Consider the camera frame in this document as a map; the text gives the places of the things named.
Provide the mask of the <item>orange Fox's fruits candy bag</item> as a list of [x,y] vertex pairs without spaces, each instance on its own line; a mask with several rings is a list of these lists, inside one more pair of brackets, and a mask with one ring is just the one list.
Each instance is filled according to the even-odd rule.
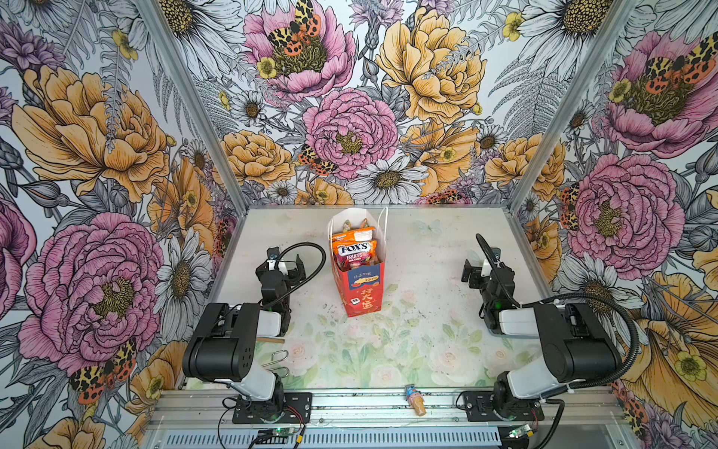
[[371,241],[336,241],[332,243],[335,262],[341,271],[351,271],[376,262],[378,243]]

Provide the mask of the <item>red white paper bag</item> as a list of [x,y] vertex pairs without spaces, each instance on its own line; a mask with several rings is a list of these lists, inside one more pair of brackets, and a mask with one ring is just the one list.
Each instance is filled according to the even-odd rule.
[[[383,306],[386,261],[386,227],[388,210],[382,209],[378,216],[362,208],[350,208],[331,218],[327,225],[327,239],[331,255],[331,268],[338,294],[349,318],[379,312]],[[332,251],[333,235],[350,229],[374,226],[374,239],[378,243],[376,262],[370,266],[351,271],[341,271]]]

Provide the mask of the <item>orange snack bag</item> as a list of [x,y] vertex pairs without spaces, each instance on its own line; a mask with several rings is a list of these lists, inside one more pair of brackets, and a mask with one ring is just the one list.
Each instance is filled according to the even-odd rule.
[[332,236],[332,243],[335,242],[364,242],[374,239],[374,226],[366,226],[357,229],[350,229]]

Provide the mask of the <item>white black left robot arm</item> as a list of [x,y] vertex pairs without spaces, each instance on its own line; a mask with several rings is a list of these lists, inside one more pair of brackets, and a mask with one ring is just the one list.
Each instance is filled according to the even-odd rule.
[[231,306],[213,302],[203,312],[182,358],[187,378],[223,385],[237,394],[237,424],[305,423],[310,394],[288,394],[282,377],[255,360],[261,339],[282,339],[291,324],[291,291],[307,275],[299,256],[286,261],[278,247],[255,274],[260,282],[258,303]]

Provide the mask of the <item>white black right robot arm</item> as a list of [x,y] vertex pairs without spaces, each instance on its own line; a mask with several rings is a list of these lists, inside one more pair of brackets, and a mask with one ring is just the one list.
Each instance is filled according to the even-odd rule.
[[605,383],[623,361],[588,301],[544,299],[522,307],[512,300],[514,271],[493,256],[474,266],[466,261],[461,281],[482,294],[480,318],[495,336],[533,339],[540,355],[525,366],[501,372],[492,390],[465,391],[456,406],[467,420],[544,419],[544,400],[574,382]]

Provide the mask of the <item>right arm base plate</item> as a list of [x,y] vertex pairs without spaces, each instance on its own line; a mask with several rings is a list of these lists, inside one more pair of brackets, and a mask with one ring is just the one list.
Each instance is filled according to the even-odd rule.
[[534,400],[518,400],[511,394],[495,398],[488,390],[462,392],[455,406],[465,412],[469,422],[489,421],[543,421],[540,403]]

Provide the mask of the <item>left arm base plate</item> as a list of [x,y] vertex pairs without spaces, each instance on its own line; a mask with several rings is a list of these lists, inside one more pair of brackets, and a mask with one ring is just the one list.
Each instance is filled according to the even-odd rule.
[[310,423],[312,393],[289,392],[276,394],[271,400],[239,400],[234,408],[235,425],[275,425]]

